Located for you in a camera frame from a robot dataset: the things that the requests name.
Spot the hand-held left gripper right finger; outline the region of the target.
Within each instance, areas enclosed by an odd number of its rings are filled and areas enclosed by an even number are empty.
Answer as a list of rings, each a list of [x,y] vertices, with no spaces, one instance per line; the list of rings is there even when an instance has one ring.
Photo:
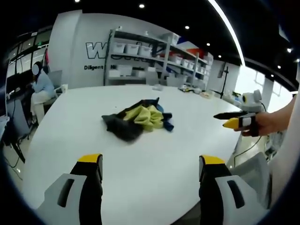
[[[232,175],[225,162],[208,155],[199,157],[201,225],[256,225],[257,193],[240,176]]]

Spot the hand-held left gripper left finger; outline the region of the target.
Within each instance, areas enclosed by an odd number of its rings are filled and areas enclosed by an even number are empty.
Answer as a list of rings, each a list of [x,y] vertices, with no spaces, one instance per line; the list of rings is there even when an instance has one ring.
[[[45,191],[37,215],[47,225],[100,225],[103,155],[79,158]]]

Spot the person's right hand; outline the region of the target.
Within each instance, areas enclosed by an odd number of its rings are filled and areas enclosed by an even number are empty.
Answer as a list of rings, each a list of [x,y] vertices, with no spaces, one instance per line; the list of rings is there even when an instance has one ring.
[[[255,116],[258,124],[259,136],[287,130],[291,112],[284,109],[276,112],[260,112]]]

